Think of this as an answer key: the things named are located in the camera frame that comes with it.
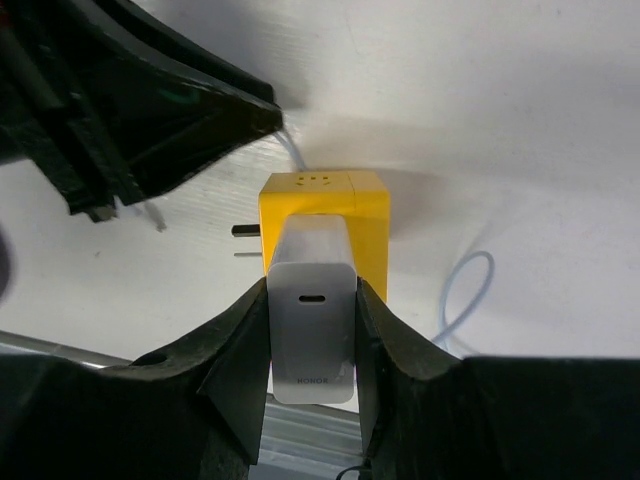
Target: metal pin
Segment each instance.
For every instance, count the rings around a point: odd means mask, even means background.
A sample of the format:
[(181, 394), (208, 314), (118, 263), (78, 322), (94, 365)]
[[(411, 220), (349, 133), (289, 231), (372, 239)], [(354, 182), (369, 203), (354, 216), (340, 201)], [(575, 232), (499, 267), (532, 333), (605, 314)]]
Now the metal pin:
[(234, 225), (233, 227), (231, 227), (231, 235), (236, 238), (259, 237), (260, 224), (254, 223), (250, 225)]

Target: wire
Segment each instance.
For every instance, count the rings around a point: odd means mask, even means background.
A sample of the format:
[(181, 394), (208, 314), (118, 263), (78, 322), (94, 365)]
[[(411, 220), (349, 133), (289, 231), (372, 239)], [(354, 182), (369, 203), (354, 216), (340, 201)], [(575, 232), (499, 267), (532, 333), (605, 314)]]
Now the wire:
[(365, 466), (349, 467), (346, 470), (341, 471), (336, 477), (336, 480), (342, 480), (342, 477), (344, 477), (349, 472), (370, 472), (370, 471), (371, 469)]
[[(467, 308), (465, 308), (460, 315), (451, 323), (447, 322), (446, 309), (447, 309), (447, 300), (449, 299), (449, 293), (451, 292), (451, 287), (458, 278), (458, 275), (462, 271), (462, 269), (472, 260), (483, 257), (487, 260), (487, 274), (484, 277), (484, 281), (476, 293), (475, 297), (469, 302)], [(493, 259), (493, 255), (489, 252), (485, 252), (484, 250), (479, 250), (477, 252), (473, 252), (466, 257), (463, 257), (453, 270), (449, 274), (447, 281), (442, 288), (442, 293), (440, 294), (440, 304), (438, 306), (438, 328), (440, 331), (438, 334), (431, 339), (432, 343), (442, 344), (445, 350), (448, 351), (449, 347), (447, 344), (447, 339), (455, 332), (458, 328), (462, 326), (464, 322), (466, 322), (471, 314), (478, 308), (480, 302), (484, 300), (484, 297), (487, 296), (487, 292), (489, 291), (489, 287), (493, 282), (493, 273), (495, 271), (495, 260)]]
[(289, 156), (295, 162), (298, 170), (301, 172), (306, 172), (308, 170), (307, 165), (304, 163), (302, 154), (300, 153), (300, 150), (298, 150), (296, 142), (293, 141), (293, 138), (291, 138), (291, 135), (289, 134), (287, 129), (283, 128), (280, 132), (274, 133), (273, 136), (280, 142), (285, 150), (289, 152)]
[[(289, 155), (295, 162), (298, 170), (304, 172), (308, 170), (307, 165), (302, 158), (302, 154), (296, 143), (293, 141), (293, 138), (289, 134), (286, 128), (283, 128), (280, 132), (276, 132), (273, 136), (282, 144), (282, 146), (289, 152)], [(483, 257), (488, 262), (487, 274), (485, 275), (484, 281), (480, 286), (480, 290), (476, 293), (476, 296), (469, 302), (469, 305), (463, 310), (463, 312), (458, 315), (458, 317), (451, 323), (447, 321), (446, 310), (447, 310), (447, 301), (449, 299), (449, 293), (451, 292), (451, 288), (453, 287), (454, 282), (458, 278), (458, 275), (462, 271), (462, 269), (471, 261), (478, 257)], [(493, 282), (493, 273), (495, 271), (495, 260), (493, 259), (493, 255), (489, 252), (485, 252), (484, 250), (479, 250), (477, 252), (473, 252), (465, 257), (463, 257), (453, 270), (447, 277), (447, 280), (442, 288), (442, 293), (440, 294), (440, 303), (438, 305), (438, 334), (431, 339), (432, 343), (440, 344), (442, 348), (449, 351), (449, 345), (447, 340), (453, 333), (458, 330), (462, 326), (464, 322), (466, 322), (471, 314), (478, 308), (478, 305), (484, 300), (487, 296), (487, 292), (489, 291), (489, 287), (491, 287), (491, 283)]]

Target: white surface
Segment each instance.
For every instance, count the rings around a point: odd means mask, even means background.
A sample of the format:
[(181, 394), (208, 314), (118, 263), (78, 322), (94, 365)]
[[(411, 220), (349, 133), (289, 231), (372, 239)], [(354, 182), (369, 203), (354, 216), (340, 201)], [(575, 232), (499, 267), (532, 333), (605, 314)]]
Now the white surface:
[[(267, 273), (276, 400), (326, 404), (353, 398), (357, 283), (342, 216), (287, 217)], [(304, 302), (305, 296), (322, 300)]]
[[(141, 4), (272, 82), (311, 167), (381, 169), (389, 304), (418, 331), (435, 332), (449, 269), (481, 247), (496, 278), (460, 332), (478, 350), (640, 353), (640, 2)], [(67, 217), (34, 166), (3, 167), (18, 275), (0, 329), (125, 358), (173, 340), (261, 275), (233, 257), (258, 240), (229, 229), (256, 221), (269, 172), (290, 168), (272, 140), (233, 154), (158, 201), (158, 233), (132, 213)]]

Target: black cable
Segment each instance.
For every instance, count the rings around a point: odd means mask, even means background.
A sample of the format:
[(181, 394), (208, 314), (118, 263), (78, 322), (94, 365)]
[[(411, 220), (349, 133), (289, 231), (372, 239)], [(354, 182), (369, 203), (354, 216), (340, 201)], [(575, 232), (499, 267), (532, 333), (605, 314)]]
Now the black cable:
[(341, 471), (338, 476), (336, 477), (336, 480), (342, 480), (342, 477), (345, 476), (345, 474), (349, 473), (349, 472), (369, 472), (371, 471), (371, 469), (369, 467), (365, 467), (362, 465), (356, 466), (356, 467), (349, 467), (346, 470)]

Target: socket hole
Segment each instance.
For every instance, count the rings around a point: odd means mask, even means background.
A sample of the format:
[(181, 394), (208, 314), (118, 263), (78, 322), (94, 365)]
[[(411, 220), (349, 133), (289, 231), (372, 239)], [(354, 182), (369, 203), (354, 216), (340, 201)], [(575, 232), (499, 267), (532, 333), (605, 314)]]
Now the socket hole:
[(300, 303), (324, 303), (326, 298), (324, 295), (300, 295), (298, 300)]

